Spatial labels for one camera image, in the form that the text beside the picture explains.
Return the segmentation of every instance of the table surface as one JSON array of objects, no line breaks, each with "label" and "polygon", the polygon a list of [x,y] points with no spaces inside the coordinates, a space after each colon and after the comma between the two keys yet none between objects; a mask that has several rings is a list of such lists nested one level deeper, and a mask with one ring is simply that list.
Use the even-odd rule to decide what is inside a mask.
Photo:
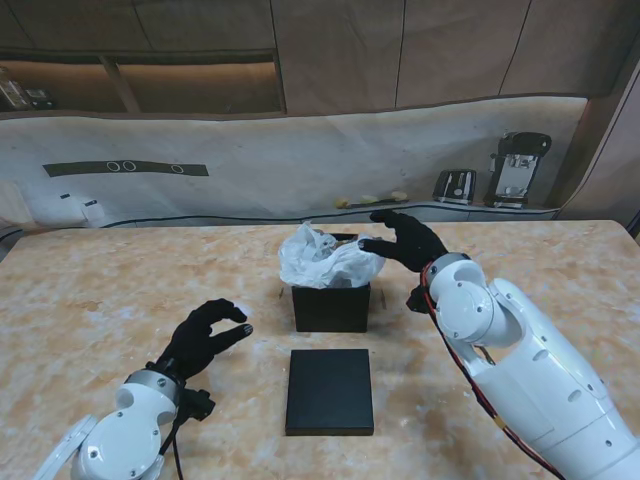
[{"label": "table surface", "polygon": [[[640,433],[640,248],[622,227],[432,227],[451,251],[518,284],[550,314]],[[0,264],[0,476],[30,478],[70,425],[113,411],[118,386],[156,359],[193,308],[226,297],[251,310],[255,332],[190,380],[217,407],[178,435],[188,480],[552,478],[476,404],[429,318],[407,309],[417,276],[400,265],[387,262],[373,282],[368,333],[296,333],[277,256],[295,228],[63,230],[20,240]],[[381,225],[321,228],[393,238]],[[290,352],[301,348],[369,349],[374,436],[284,436]],[[161,478],[177,478],[170,454]]]}]

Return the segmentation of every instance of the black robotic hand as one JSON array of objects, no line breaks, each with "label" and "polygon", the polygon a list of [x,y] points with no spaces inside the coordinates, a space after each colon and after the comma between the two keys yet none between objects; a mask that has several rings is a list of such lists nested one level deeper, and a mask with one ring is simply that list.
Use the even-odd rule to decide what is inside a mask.
[{"label": "black robotic hand", "polygon": [[433,230],[414,217],[393,210],[379,210],[370,218],[395,229],[397,241],[360,240],[360,249],[365,252],[397,260],[412,272],[421,272],[429,262],[448,253]]},{"label": "black robotic hand", "polygon": [[171,342],[156,365],[167,365],[171,373],[186,381],[207,368],[213,357],[253,332],[251,325],[239,325],[211,337],[213,325],[228,318],[244,323],[247,316],[229,300],[210,300],[191,312],[173,332]]}]

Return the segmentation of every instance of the black box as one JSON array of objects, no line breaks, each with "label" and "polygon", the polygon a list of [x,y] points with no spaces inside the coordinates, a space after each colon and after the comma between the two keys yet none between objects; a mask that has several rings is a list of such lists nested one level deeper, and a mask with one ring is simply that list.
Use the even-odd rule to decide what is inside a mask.
[{"label": "black box", "polygon": [[[337,240],[356,235],[333,233]],[[371,284],[357,288],[291,287],[298,332],[367,331]]]},{"label": "black box", "polygon": [[373,435],[368,350],[292,350],[285,433]]}]

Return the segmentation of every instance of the plastic bag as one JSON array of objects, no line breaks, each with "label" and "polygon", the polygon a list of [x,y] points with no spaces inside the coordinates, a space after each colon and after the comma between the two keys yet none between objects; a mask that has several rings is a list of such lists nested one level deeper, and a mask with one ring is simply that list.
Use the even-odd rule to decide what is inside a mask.
[{"label": "plastic bag", "polygon": [[289,285],[313,288],[361,287],[384,266],[384,258],[363,252],[353,241],[335,248],[332,235],[304,223],[280,249],[280,278]]}]

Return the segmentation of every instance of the countertop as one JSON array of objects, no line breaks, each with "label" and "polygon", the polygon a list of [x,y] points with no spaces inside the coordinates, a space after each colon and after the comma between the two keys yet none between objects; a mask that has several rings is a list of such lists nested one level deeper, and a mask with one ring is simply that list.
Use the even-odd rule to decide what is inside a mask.
[{"label": "countertop", "polygon": [[[530,295],[640,434],[640,247],[620,225],[431,226],[489,278]],[[387,262],[373,282],[368,333],[296,333],[277,256],[295,228],[62,230],[20,240],[0,263],[0,477],[30,478],[70,425],[114,410],[118,386],[157,358],[192,309],[226,297],[250,310],[255,332],[189,382],[217,406],[180,429],[187,480],[552,478],[476,404],[430,319],[407,309],[418,279],[400,265]],[[321,228],[393,238],[381,225]],[[301,348],[369,349],[374,436],[284,436],[290,351]],[[161,478],[177,478],[170,453]]]}]

